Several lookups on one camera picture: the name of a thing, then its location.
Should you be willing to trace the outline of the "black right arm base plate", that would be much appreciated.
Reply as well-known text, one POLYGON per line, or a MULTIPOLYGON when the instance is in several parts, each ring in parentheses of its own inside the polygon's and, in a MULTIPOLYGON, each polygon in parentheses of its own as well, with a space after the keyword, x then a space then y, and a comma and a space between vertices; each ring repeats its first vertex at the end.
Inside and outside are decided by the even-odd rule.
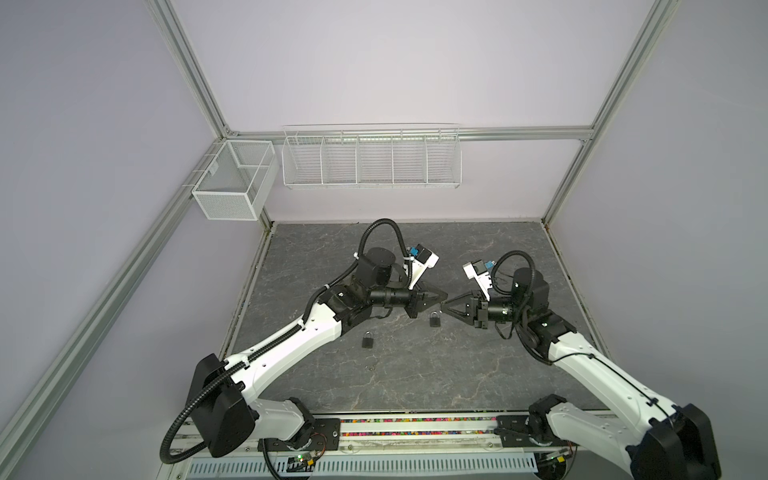
POLYGON ((541 447, 570 448, 573 444, 556 438, 551 434, 536 433, 529 425, 527 414, 502 414, 496 416, 493 434, 501 441, 504 448, 541 447))

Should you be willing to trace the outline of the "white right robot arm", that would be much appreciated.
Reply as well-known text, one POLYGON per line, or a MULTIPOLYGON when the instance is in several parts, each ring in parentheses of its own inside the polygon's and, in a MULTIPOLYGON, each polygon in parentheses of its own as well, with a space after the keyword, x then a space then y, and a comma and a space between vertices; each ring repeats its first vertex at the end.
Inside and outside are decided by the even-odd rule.
POLYGON ((443 313, 475 328, 509 325, 507 338, 517 337, 534 360, 568 373, 613 414, 600 418, 550 394, 530 405, 520 434, 538 446, 564 441, 584 447, 635 479, 721 478, 709 417, 655 392, 599 352, 550 309, 549 285, 533 258, 520 250, 502 258, 512 257, 526 265, 512 274, 509 288, 496 282, 501 261, 465 264, 479 290, 444 302, 443 313))

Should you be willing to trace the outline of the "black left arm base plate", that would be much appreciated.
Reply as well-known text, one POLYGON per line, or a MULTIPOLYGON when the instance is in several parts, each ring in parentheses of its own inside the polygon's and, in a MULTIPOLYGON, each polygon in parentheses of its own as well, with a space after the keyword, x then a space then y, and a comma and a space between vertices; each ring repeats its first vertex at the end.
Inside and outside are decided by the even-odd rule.
POLYGON ((336 451, 341 439, 340 418, 319 418, 305 424, 287 441, 268 438, 263 441, 269 452, 336 451))

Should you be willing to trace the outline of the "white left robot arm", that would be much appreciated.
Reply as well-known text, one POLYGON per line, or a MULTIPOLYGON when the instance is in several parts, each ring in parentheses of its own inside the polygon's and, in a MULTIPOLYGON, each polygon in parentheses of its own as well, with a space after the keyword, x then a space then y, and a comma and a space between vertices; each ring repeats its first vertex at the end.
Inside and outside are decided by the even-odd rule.
POLYGON ((310 445, 316 419, 309 409, 295 397, 273 401, 262 393, 306 356, 373 318, 374 309, 401 309, 415 318, 445 300, 446 292, 422 279, 438 260, 421 244, 407 246, 395 221, 374 221, 351 265, 310 296, 300 317, 241 352, 198 362, 185 407, 161 442, 162 462, 201 451, 220 458, 251 436, 291 449, 310 445))

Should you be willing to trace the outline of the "black padlock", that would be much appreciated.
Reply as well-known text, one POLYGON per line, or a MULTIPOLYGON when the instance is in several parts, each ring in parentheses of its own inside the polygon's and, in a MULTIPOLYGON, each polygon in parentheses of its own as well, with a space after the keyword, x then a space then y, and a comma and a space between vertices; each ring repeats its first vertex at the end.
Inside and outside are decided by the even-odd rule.
POLYGON ((365 350, 370 350, 375 345, 375 338, 372 331, 366 331, 362 337, 361 347, 365 350))
POLYGON ((439 311, 430 313, 429 324, 432 328, 439 328, 441 326, 441 314, 439 311))

